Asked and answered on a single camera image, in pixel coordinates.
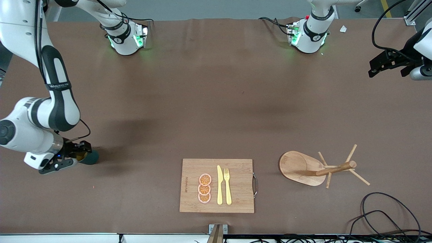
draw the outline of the gray floor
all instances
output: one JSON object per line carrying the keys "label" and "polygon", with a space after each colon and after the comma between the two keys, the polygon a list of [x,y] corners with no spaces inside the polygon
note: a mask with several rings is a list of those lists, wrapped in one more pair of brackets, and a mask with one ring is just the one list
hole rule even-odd
{"label": "gray floor", "polygon": [[[392,17],[402,17],[413,0],[407,0],[391,10]],[[388,0],[391,6],[397,0]],[[121,11],[132,18],[154,20],[185,20],[206,18],[257,19],[269,17],[284,19],[291,16],[304,17],[311,11],[305,0],[129,0]],[[380,0],[369,0],[359,13],[354,6],[338,6],[341,19],[378,18],[383,13]],[[416,20],[417,29],[432,17],[432,5]],[[96,21],[81,9],[63,8],[59,21]],[[7,70],[12,54],[0,43],[0,68]]]}

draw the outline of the brown table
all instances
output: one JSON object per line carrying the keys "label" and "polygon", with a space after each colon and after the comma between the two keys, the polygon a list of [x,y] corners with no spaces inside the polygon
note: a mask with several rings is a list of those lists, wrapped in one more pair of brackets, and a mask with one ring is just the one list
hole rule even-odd
{"label": "brown table", "polygon": [[[50,23],[101,158],[41,176],[23,153],[1,148],[0,232],[200,233],[225,223],[231,233],[346,233],[374,191],[399,198],[430,230],[432,84],[397,70],[368,77],[381,52],[370,40],[374,23],[336,20],[325,46],[302,54],[260,20],[156,22],[152,48],[127,57],[96,22]],[[401,48],[414,32],[384,19],[377,42]],[[14,57],[0,95],[5,117],[20,98],[47,91],[38,69]],[[64,136],[85,133],[78,125]],[[371,186],[338,173],[330,189],[309,187],[278,170],[289,150],[321,151],[335,165],[353,144]],[[180,213],[183,158],[253,159],[255,213]],[[366,209],[375,208],[415,228],[394,202],[373,197]],[[371,221],[393,229],[383,217]],[[355,233],[371,231],[360,223]]]}

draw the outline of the wooden stand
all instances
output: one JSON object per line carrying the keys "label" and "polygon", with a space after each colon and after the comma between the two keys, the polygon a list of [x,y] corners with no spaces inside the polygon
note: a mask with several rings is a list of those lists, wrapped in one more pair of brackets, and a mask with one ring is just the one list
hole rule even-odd
{"label": "wooden stand", "polygon": [[332,174],[341,171],[350,171],[365,184],[370,185],[369,182],[354,171],[357,163],[352,161],[351,157],[356,148],[357,145],[355,144],[345,163],[338,166],[327,165],[321,152],[318,152],[318,154],[322,162],[300,152],[286,152],[280,158],[279,169],[286,178],[311,186],[321,185],[328,174],[326,188],[329,188]]}

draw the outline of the metal handle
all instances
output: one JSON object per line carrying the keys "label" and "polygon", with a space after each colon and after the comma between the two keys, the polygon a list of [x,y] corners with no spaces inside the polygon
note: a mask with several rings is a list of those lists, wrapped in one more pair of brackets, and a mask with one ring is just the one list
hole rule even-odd
{"label": "metal handle", "polygon": [[254,177],[254,179],[255,179],[255,193],[254,193],[254,198],[257,196],[257,193],[258,193],[258,179],[257,179],[257,177],[255,176],[255,173],[254,172],[252,172],[252,176]]}

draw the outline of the citrus slice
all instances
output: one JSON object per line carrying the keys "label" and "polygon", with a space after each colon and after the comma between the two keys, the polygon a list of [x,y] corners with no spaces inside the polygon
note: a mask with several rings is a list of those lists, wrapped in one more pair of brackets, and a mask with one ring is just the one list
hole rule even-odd
{"label": "citrus slice", "polygon": [[201,185],[210,185],[211,182],[212,182],[212,177],[209,174],[202,174],[200,176]]}
{"label": "citrus slice", "polygon": [[198,194],[198,200],[202,203],[208,203],[210,202],[210,199],[212,198],[211,194],[209,193],[208,195],[200,195]]}
{"label": "citrus slice", "polygon": [[198,193],[200,195],[206,196],[210,193],[210,186],[209,185],[198,185]]}

